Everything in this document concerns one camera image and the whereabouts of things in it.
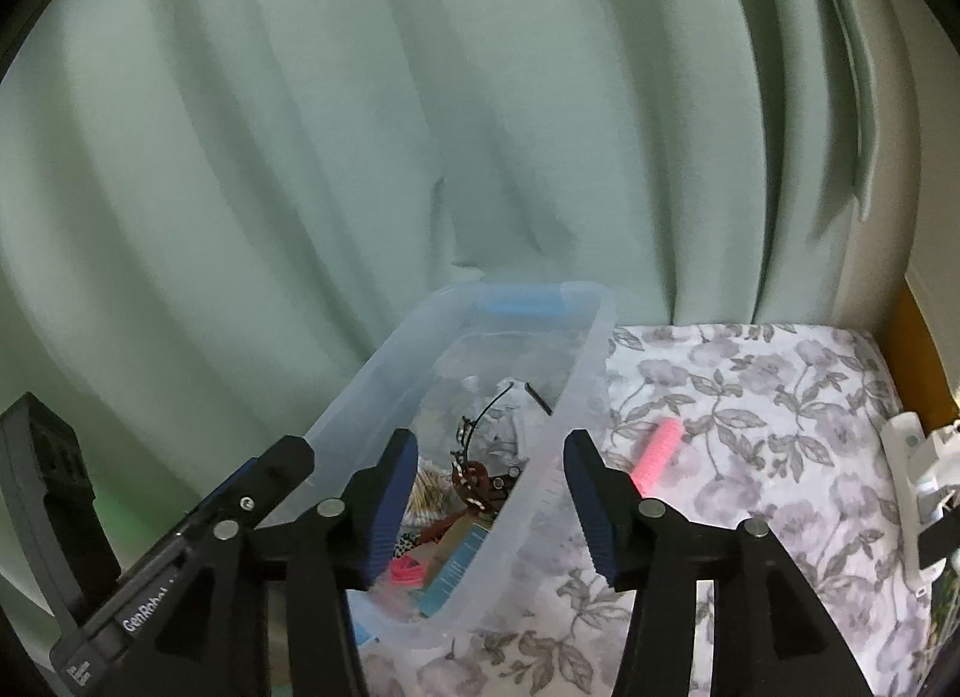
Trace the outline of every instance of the pink object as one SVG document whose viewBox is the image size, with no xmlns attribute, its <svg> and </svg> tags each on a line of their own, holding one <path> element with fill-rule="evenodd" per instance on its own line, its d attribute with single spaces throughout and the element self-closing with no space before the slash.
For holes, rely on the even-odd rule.
<svg viewBox="0 0 960 697">
<path fill-rule="evenodd" d="M 656 432 L 650 441 L 647 449 L 643 451 L 640 462 L 630 473 L 637 491 L 640 496 L 649 496 L 659 480 L 661 472 L 666 467 L 673 454 L 677 452 L 677 446 L 680 444 L 680 438 L 683 437 L 683 422 L 678 419 L 664 419 L 660 426 L 656 427 Z"/>
<path fill-rule="evenodd" d="M 390 561 L 390 582 L 407 588 L 420 588 L 426 578 L 426 564 L 416 561 L 410 554 Z"/>
</svg>

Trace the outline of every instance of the curtain fold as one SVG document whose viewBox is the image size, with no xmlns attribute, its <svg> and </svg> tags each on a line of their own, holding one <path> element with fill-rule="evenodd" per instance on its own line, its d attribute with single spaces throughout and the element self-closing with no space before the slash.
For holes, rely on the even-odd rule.
<svg viewBox="0 0 960 697">
<path fill-rule="evenodd" d="M 0 398 L 73 423 L 128 563 L 445 283 L 826 322 L 857 126 L 833 0 L 54 0 L 0 85 Z"/>
</svg>

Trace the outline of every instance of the floral tablecloth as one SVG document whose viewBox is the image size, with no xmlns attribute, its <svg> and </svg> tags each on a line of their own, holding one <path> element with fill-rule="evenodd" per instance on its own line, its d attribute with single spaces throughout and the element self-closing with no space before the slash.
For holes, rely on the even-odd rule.
<svg viewBox="0 0 960 697">
<path fill-rule="evenodd" d="M 629 470 L 663 417 L 685 442 L 656 495 L 688 518 L 736 526 L 766 519 L 830 615 L 878 695 L 912 695 L 923 670 L 928 604 L 907 590 L 899 515 L 880 447 L 899 411 L 871 340 L 795 325 L 618 328 L 608 359 L 608 465 Z M 617 595 L 573 531 L 551 558 L 554 577 L 522 622 L 464 633 L 449 650 L 362 652 L 371 697 L 610 694 L 632 593 Z M 709 694 L 712 594 L 697 606 L 690 695 Z"/>
</svg>

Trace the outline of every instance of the wooden panel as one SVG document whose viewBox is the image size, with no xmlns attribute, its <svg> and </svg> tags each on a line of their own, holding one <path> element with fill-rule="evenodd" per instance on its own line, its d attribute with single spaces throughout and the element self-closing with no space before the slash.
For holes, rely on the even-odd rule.
<svg viewBox="0 0 960 697">
<path fill-rule="evenodd" d="M 940 354 L 906 282 L 878 339 L 904 409 L 920 416 L 923 429 L 930 432 L 956 419 Z"/>
</svg>

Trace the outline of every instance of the blue gripper pad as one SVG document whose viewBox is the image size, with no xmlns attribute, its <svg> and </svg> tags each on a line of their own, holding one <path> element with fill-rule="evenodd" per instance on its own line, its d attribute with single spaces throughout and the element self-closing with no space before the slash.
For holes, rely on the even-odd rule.
<svg viewBox="0 0 960 697">
<path fill-rule="evenodd" d="M 397 429 L 376 466 L 354 473 L 341 495 L 360 550 L 354 566 L 365 588 L 386 569 L 394 553 L 415 478 L 416 437 L 409 429 Z"/>
<path fill-rule="evenodd" d="M 629 544 L 640 493 L 626 472 L 610 470 L 597 453 L 589 432 L 570 432 L 563 445 L 563 473 L 587 538 L 593 566 L 616 587 L 623 566 L 618 542 Z"/>
</svg>

